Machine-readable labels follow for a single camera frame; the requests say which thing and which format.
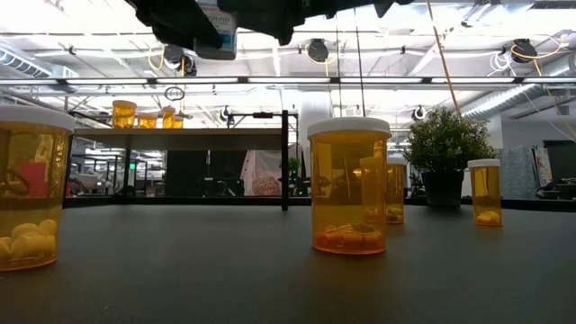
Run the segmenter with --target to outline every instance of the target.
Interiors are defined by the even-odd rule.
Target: label
[[[216,5],[198,3],[208,20],[214,25],[218,34],[222,37],[220,50],[236,50],[236,19],[229,13],[224,13]]]

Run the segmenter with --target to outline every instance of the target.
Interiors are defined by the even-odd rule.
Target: black pot
[[[428,206],[459,208],[463,180],[464,171],[422,173]]]

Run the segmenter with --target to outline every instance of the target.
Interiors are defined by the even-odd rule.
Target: shelf
[[[76,129],[75,136],[111,148],[139,150],[245,150],[281,147],[280,129]]]

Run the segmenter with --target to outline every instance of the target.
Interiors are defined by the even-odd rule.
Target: white bottle cap
[[[396,165],[405,165],[406,164],[406,158],[404,157],[388,157],[388,160],[386,161],[386,163],[390,164],[396,164]]]
[[[308,139],[331,131],[381,131],[391,136],[388,122],[366,117],[340,117],[318,121],[308,127]]]
[[[76,119],[65,112],[19,104],[0,105],[0,122],[28,122],[58,127],[74,133]]]
[[[499,167],[500,160],[497,158],[483,158],[468,161],[468,167]]]

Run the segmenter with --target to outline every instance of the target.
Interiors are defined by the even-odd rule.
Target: dark gray table
[[[575,323],[576,214],[503,228],[407,207],[378,256],[311,248],[311,209],[66,210],[55,265],[0,273],[1,323]]]

